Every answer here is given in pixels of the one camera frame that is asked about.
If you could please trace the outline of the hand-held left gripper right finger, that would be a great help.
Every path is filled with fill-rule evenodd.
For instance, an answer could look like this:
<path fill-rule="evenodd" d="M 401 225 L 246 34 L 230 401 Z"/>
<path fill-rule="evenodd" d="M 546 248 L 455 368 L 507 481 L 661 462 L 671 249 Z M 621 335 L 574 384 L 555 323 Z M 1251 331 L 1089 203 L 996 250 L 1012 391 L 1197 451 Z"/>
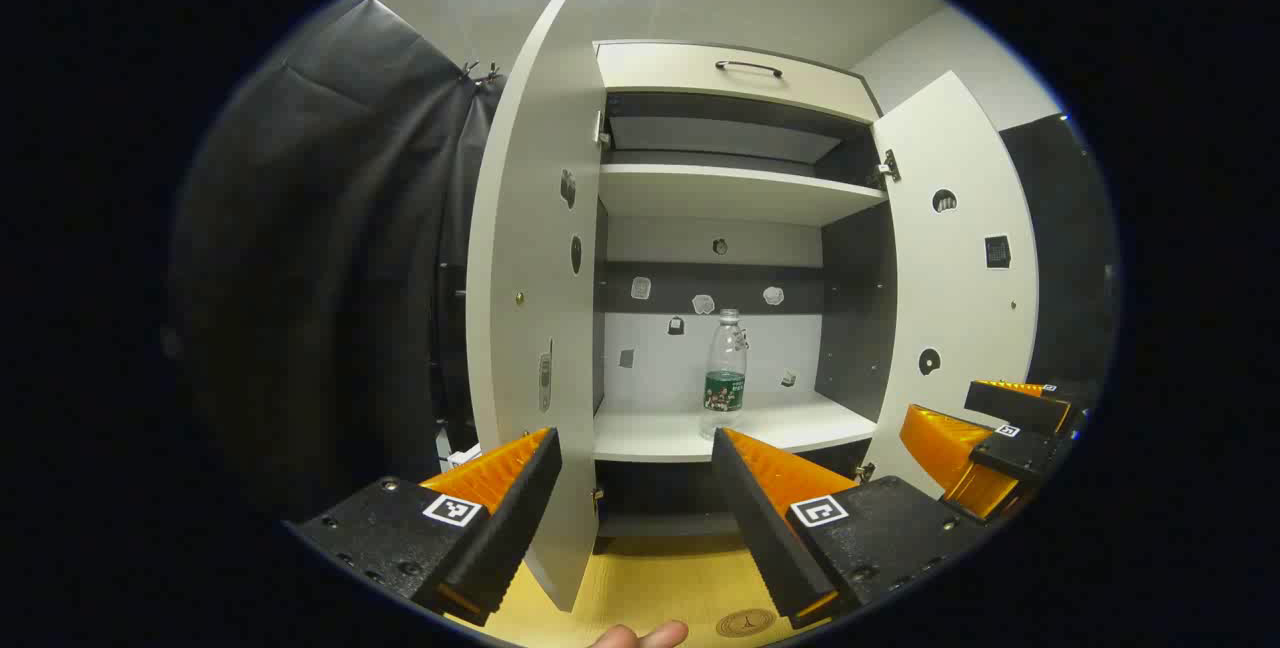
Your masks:
<path fill-rule="evenodd" d="M 900 478 L 855 482 L 724 426 L 712 467 L 776 612 L 794 628 L 891 601 L 989 535 Z"/>

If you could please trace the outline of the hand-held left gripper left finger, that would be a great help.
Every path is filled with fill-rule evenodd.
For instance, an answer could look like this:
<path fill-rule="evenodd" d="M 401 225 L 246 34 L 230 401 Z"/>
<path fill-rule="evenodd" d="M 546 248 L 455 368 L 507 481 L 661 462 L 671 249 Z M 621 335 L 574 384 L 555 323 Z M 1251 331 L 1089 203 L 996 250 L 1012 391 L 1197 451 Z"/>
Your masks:
<path fill-rule="evenodd" d="M 484 626 L 532 544 L 563 465 L 544 426 L 425 482 L 384 476 L 291 530 L 360 580 Z"/>

